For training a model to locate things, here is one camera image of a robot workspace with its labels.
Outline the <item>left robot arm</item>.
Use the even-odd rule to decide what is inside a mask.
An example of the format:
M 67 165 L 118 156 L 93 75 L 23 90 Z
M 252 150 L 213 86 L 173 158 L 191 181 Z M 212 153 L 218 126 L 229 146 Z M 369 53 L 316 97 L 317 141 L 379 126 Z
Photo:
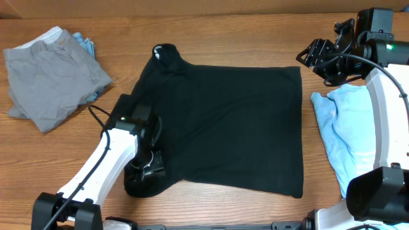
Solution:
M 32 229 L 58 229 L 74 222 L 74 229 L 137 229 L 137 223 L 119 217 L 102 218 L 101 207 L 121 172 L 124 184 L 148 188 L 165 176 L 162 155 L 155 144 L 162 120 L 145 105 L 115 109 L 95 151 L 80 171 L 56 194 L 41 193 L 33 205 Z

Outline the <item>black t-shirt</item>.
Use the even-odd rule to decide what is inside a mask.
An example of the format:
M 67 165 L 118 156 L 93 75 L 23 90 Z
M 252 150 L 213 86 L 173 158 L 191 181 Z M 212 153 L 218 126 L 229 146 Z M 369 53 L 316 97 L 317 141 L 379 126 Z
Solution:
M 187 180 L 302 197 L 299 67 L 193 65 L 159 44 L 125 101 L 162 121 L 154 148 L 163 167 L 140 175 L 127 166 L 128 195 L 152 197 Z

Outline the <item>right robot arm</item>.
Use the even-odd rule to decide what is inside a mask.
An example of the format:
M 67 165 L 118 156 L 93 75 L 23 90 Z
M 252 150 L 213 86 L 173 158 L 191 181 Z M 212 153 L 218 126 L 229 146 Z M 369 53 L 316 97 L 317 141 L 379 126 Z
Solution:
M 335 24 L 335 41 L 315 39 L 297 55 L 332 87 L 311 100 L 343 195 L 302 229 L 408 228 L 408 43 L 392 22 L 391 9 L 361 10 Z

